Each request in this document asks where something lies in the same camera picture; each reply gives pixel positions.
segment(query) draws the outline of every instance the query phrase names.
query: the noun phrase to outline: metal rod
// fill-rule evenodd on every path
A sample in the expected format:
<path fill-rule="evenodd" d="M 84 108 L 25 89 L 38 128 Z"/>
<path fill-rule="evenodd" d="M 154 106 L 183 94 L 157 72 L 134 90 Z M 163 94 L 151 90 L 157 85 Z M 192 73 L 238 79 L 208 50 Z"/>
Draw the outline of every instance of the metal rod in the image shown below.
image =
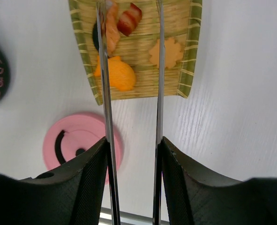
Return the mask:
<path fill-rule="evenodd" d="M 103 88 L 103 107 L 105 114 L 105 128 L 106 139 L 110 145 L 110 155 L 108 157 L 108 176 L 110 186 L 110 200 L 112 211 L 112 224 L 120 225 L 120 205 L 118 194 L 118 182 L 116 172 L 115 161 L 115 149 L 114 149 L 114 136 L 112 125 L 112 110 L 111 110 L 111 96 L 109 85 L 109 73 L 108 73 L 108 55 L 106 46 L 106 36 L 102 37 L 105 28 L 106 20 L 106 4 L 105 1 L 97 2 L 97 32 L 99 40 L 99 56 L 100 56 L 100 68 L 102 74 L 102 88 Z"/>
<path fill-rule="evenodd" d="M 159 87 L 157 99 L 157 125 L 154 172 L 154 199 L 153 199 L 153 225 L 161 224 L 161 181 L 162 181 L 162 153 L 160 144 L 163 136 L 163 98 L 165 82 L 165 28 L 164 13 L 161 0 L 156 1 L 160 18 L 160 47 L 159 47 Z"/>

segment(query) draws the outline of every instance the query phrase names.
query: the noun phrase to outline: pink plate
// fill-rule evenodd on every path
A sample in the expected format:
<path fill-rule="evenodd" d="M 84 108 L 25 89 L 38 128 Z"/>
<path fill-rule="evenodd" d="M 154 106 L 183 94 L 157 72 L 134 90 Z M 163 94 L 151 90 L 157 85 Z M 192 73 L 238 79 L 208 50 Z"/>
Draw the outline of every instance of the pink plate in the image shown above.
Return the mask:
<path fill-rule="evenodd" d="M 78 113 L 67 116 L 57 121 L 48 130 L 43 144 L 43 155 L 48 170 L 60 166 L 55 153 L 55 141 L 58 135 L 64 131 L 61 141 L 61 153 L 65 161 L 76 157 L 76 152 L 89 149 L 97 141 L 105 136 L 104 117 L 94 113 Z M 123 144 L 116 127 L 113 127 L 116 168 L 120 167 L 123 157 Z"/>

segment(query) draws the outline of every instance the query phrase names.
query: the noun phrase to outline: white table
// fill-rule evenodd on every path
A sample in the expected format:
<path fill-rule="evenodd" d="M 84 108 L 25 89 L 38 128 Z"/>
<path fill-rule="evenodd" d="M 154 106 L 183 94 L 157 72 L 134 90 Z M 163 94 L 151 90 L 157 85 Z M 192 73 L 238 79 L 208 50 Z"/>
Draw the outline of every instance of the white table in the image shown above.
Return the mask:
<path fill-rule="evenodd" d="M 47 129 L 103 107 L 85 77 L 66 0 L 0 0 L 0 48 L 13 76 L 0 102 L 0 173 L 35 177 L 46 171 Z M 147 217 L 156 102 L 112 103 L 125 145 L 120 209 Z M 277 0 L 205 0 L 192 92 L 166 97 L 164 109 L 164 135 L 200 163 L 239 180 L 277 176 Z M 110 207 L 108 186 L 103 207 Z"/>

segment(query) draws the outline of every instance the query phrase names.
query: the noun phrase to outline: flower-shaped cookie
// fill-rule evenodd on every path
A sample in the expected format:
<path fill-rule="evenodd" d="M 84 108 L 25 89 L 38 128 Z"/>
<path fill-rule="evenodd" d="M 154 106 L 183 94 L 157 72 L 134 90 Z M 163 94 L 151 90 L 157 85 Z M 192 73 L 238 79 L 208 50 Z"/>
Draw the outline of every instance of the flower-shaped cookie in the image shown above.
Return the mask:
<path fill-rule="evenodd" d="M 149 50 L 151 55 L 150 62 L 153 65 L 157 65 L 159 68 L 159 39 L 155 46 Z M 175 43 L 175 39 L 170 37 L 165 40 L 165 67 L 168 69 L 173 68 L 176 65 L 176 61 L 183 58 L 183 52 L 181 51 L 180 43 Z"/>

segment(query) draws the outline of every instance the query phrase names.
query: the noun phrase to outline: black curved stripe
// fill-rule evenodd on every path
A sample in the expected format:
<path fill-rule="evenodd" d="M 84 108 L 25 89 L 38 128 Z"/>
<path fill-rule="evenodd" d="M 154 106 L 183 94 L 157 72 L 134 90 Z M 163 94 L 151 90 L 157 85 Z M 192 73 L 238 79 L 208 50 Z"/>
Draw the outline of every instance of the black curved stripe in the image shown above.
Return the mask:
<path fill-rule="evenodd" d="M 58 134 L 58 136 L 57 136 L 57 138 L 56 138 L 56 141 L 55 141 L 55 154 L 56 154 L 56 157 L 57 157 L 57 159 L 58 159 L 58 161 L 59 161 L 59 163 L 60 163 L 61 165 L 64 164 L 64 163 L 66 163 L 66 160 L 65 160 L 65 158 L 63 157 L 62 151 L 61 151 L 61 142 L 62 142 L 62 139 L 63 139 L 63 137 L 64 137 L 64 133 L 65 133 L 65 131 L 62 130 L 62 131 Z"/>

